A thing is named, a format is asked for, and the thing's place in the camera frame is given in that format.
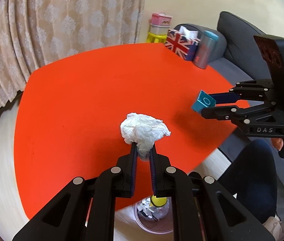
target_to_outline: sofa backrest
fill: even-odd
[[[179,24],[177,26],[175,26],[175,30],[179,30],[181,26],[186,27],[188,30],[190,31],[198,31],[198,38],[201,39],[204,31],[210,31],[213,32],[214,34],[216,34],[219,37],[219,41],[217,43],[217,45],[215,46],[215,48],[213,49],[213,51],[211,52],[210,56],[209,56],[209,61],[208,62],[212,62],[215,61],[217,59],[220,59],[226,49],[226,39],[223,36],[222,33],[218,32],[217,30],[212,30],[210,28],[207,27],[203,27],[200,25],[195,25],[195,24],[190,24],[190,23],[183,23],[183,24]]]
[[[252,79],[269,79],[270,72],[262,59],[253,35],[265,34],[246,20],[229,12],[221,12],[217,30],[226,38],[224,57]]]

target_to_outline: yellow lid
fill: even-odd
[[[151,196],[151,202],[156,207],[163,207],[167,201],[168,201],[168,198],[157,198],[154,195]]]

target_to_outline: screw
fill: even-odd
[[[167,167],[166,168],[166,172],[167,173],[175,173],[177,170],[175,167]]]
[[[211,176],[207,176],[204,178],[204,181],[209,183],[209,184],[212,184],[214,182],[214,178],[211,177]]]
[[[79,185],[79,184],[81,184],[82,182],[83,182],[83,179],[80,178],[80,177],[77,177],[77,178],[74,178],[74,179],[73,179],[73,183],[74,183],[75,185]]]
[[[112,167],[111,168],[111,172],[114,174],[120,173],[121,172],[121,168],[120,167]]]

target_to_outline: white tissue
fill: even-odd
[[[198,31],[189,31],[186,27],[180,26],[180,33],[184,35],[188,39],[196,39],[198,37],[199,32]]]
[[[128,114],[120,127],[125,143],[137,143],[138,154],[142,160],[148,159],[155,141],[171,134],[163,121],[144,114]]]

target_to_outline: floral curtain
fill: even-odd
[[[145,0],[0,0],[0,107],[39,67],[135,43]]]

